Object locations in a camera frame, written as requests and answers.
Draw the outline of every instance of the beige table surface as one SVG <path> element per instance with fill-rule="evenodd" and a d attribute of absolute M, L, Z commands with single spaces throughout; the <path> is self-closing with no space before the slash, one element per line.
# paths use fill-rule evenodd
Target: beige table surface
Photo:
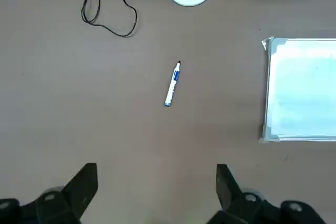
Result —
<path fill-rule="evenodd" d="M 84 223 L 204 224 L 215 166 L 274 204 L 310 203 L 336 223 L 336 145 L 258 143 L 268 36 L 336 37 L 336 0 L 128 0 L 136 35 L 80 18 L 83 0 L 0 0 L 0 196 L 22 203 L 97 162 Z M 102 0 L 100 20 L 132 13 Z M 163 106 L 182 61 L 173 105 Z"/>

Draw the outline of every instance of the small whiteboard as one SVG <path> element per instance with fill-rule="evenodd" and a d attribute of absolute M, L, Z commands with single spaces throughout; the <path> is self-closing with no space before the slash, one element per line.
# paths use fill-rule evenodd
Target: small whiteboard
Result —
<path fill-rule="evenodd" d="M 336 141 L 336 39 L 270 38 L 265 141 Z"/>

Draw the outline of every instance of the marker body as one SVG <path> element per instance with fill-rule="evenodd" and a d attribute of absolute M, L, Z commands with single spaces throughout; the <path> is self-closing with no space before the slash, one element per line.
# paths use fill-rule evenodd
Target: marker body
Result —
<path fill-rule="evenodd" d="M 178 76 L 180 75 L 180 65 L 181 65 L 181 62 L 179 61 L 176 65 L 176 67 L 174 68 L 172 80 L 170 82 L 167 97 L 166 97 L 166 100 L 164 102 L 164 105 L 167 106 L 167 107 L 169 107 L 172 103 L 174 89 L 175 89 L 175 86 L 177 84 Z"/>

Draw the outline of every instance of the screw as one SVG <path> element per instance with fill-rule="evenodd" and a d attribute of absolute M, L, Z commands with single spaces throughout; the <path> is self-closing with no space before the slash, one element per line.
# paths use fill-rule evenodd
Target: screw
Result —
<path fill-rule="evenodd" d="M 49 200 L 54 199 L 54 197 L 55 197 L 55 195 L 53 195 L 53 194 L 48 194 L 46 197 L 44 197 L 44 200 L 45 200 L 45 201 L 49 201 Z"/>
<path fill-rule="evenodd" d="M 290 209 L 292 209 L 293 211 L 296 211 L 296 212 L 301 212 L 302 211 L 302 207 L 297 204 L 297 203 L 291 203 L 289 205 Z"/>
<path fill-rule="evenodd" d="M 3 202 L 3 203 L 0 204 L 0 210 L 5 209 L 8 206 L 9 206 L 8 202 Z"/>
<path fill-rule="evenodd" d="M 256 201 L 257 201 L 256 196 L 254 196 L 253 194 L 247 194 L 247 195 L 245 196 L 245 199 L 246 199 L 247 201 L 252 201 L 252 202 L 256 202 Z"/>

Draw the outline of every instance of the whiteboard marker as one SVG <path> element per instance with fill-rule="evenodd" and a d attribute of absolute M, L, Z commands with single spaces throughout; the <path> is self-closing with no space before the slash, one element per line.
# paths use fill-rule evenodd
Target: whiteboard marker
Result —
<path fill-rule="evenodd" d="M 172 80 L 169 85 L 166 101 L 164 102 L 164 105 L 167 107 L 169 107 L 172 103 L 174 89 L 175 89 L 175 86 L 178 80 L 178 76 L 180 75 L 180 65 L 181 65 L 181 61 L 178 61 L 178 63 L 176 64 L 176 67 L 174 68 L 174 72 L 173 72 Z"/>

